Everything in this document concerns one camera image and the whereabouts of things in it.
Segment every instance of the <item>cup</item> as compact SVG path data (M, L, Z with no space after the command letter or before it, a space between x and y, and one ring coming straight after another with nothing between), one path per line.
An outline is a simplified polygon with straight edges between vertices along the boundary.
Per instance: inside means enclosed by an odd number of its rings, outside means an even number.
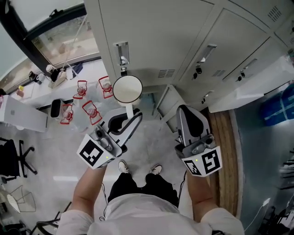
M139 104L142 90L141 81L132 75L120 77L113 85L113 96L121 106L126 108L128 119L134 116L133 105Z

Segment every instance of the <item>desk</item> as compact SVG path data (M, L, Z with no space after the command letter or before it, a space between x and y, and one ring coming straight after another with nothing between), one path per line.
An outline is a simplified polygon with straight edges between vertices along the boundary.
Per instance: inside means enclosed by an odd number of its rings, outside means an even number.
M77 93L78 80L88 81L87 86L89 87L96 84L99 78L107 76L102 60L83 63L83 69L78 76L72 80L70 80L73 77L72 69L67 68L66 73L68 80L64 81L54 89L48 87L49 80L45 79L41 85L30 83L25 86L25 96L23 98L19 97L16 92L13 92L11 96L25 104L33 106L34 108L40 108L50 105L55 99L61 99L64 101L72 99L73 95Z

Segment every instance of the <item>floor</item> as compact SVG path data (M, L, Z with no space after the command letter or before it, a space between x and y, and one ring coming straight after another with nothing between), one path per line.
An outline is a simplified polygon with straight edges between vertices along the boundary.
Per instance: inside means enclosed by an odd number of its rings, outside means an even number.
M291 157L294 147L294 120L266 127L259 118L259 107L268 96L235 110L243 156L243 202L240 220L244 226L251 223L263 202L270 203L262 208L246 231L253 235L259 228L266 210L274 205L279 213L294 190L279 190L279 167Z
M149 99L142 99L139 107L143 112L143 121L127 142L128 151L120 157L124 159L133 174L138 186L145 184L144 177L156 163L163 165L162 176L171 182L179 192L186 170L184 164L176 156L173 135L167 124L154 120L153 105ZM55 119L48 120L46 133L30 130L19 131L15 127L0 124L0 135L14 141L24 140L24 149L33 145L35 152L27 156L27 161L38 171L37 175L28 172L28 177L19 177L4 185L8 192L20 185L31 191L36 202L34 213L14 213L28 227L33 228L37 221L51 220L58 211L63 211L71 201L74 188L87 166L77 156L76 151L84 134L73 132L69 126L60 125ZM118 160L111 162L106 170L104 184L109 195L112 184L119 176ZM95 218L103 214L105 208L104 195L99 194L95 204ZM188 196L187 185L184 185L179 210L192 218L192 203Z

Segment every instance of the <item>office chair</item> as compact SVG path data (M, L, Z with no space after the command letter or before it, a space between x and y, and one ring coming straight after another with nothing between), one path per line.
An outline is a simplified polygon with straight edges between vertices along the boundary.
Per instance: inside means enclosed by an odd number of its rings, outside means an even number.
M27 178L24 172L24 166L26 166L31 172L37 174L38 172L34 170L26 161L25 158L30 151L34 151L34 147L29 147L24 153L22 149L23 141L19 141L19 156L17 155L17 150L14 145L13 140L6 140L0 137L1 141L5 141L4 145L0 145L0 174L4 176L12 176L9 178L1 177L2 182L6 184L8 181L16 179L20 176L18 161L21 164L23 176Z

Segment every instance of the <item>white sneaker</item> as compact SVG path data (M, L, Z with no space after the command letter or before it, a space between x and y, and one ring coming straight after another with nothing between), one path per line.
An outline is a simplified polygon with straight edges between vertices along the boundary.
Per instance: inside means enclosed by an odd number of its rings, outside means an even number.
M119 161L119 171L121 173L130 173L129 167L128 167L127 163L125 163L124 160Z
M160 164L156 164L151 170L150 173L152 174L160 174L162 170L162 166Z

